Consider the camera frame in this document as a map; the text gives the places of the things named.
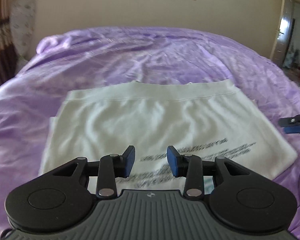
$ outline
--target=floral pillow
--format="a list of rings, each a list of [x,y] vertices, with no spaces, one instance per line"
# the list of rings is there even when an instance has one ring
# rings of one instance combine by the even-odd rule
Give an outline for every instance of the floral pillow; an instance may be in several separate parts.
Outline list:
[[[10,9],[12,41],[19,60],[16,72],[26,65],[25,56],[30,48],[34,30],[35,0],[15,0]]]

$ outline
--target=purple bedsheet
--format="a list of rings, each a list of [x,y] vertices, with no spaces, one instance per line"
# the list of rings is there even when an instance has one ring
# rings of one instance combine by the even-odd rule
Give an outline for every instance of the purple bedsheet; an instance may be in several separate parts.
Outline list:
[[[254,99],[280,132],[278,119],[300,112],[300,89],[276,65],[219,35],[105,27],[43,39],[29,64],[0,87],[0,233],[9,227],[5,197],[37,176],[49,117],[56,115],[69,90],[132,80],[186,84],[224,79],[231,79]],[[298,198],[300,134],[284,137],[297,150],[298,159],[275,181]],[[290,231],[300,238],[300,207]]]

